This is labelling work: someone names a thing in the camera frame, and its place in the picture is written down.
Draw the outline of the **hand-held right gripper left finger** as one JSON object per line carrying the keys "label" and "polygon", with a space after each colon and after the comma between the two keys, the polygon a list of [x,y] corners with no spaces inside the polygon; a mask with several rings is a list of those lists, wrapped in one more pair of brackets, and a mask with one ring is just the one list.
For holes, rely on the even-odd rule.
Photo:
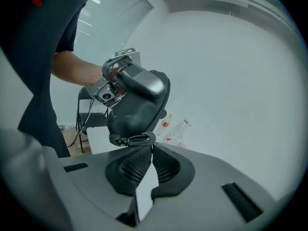
{"label": "hand-held right gripper left finger", "polygon": [[52,184],[66,214],[67,231],[151,231],[139,220],[136,189],[151,164],[150,147],[127,147],[58,158],[44,149]]}

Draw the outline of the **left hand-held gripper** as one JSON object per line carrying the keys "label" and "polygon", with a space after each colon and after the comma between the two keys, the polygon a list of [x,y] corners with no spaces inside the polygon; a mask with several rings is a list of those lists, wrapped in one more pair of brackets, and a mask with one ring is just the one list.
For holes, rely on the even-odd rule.
{"label": "left hand-held gripper", "polygon": [[[115,52],[102,66],[103,77],[91,87],[85,85],[90,97],[106,107],[114,107],[126,95],[127,89],[149,99],[163,96],[166,92],[163,81],[154,73],[133,63],[141,63],[140,52],[135,48]],[[121,84],[108,79],[109,69],[113,67],[123,67]]]}

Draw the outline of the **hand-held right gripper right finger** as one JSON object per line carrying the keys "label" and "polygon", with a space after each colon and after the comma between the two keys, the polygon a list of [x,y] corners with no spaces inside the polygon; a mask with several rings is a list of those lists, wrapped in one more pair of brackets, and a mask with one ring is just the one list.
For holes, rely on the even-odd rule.
{"label": "hand-held right gripper right finger", "polygon": [[152,153],[159,185],[145,231],[239,231],[275,205],[261,185],[217,157],[164,143]]}

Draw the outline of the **person's left hand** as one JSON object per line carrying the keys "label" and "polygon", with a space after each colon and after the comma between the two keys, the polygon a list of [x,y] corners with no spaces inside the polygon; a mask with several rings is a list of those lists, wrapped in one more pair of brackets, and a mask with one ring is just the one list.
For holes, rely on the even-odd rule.
{"label": "person's left hand", "polygon": [[110,68],[108,72],[108,79],[112,82],[117,81],[118,75],[121,73],[123,67]]}

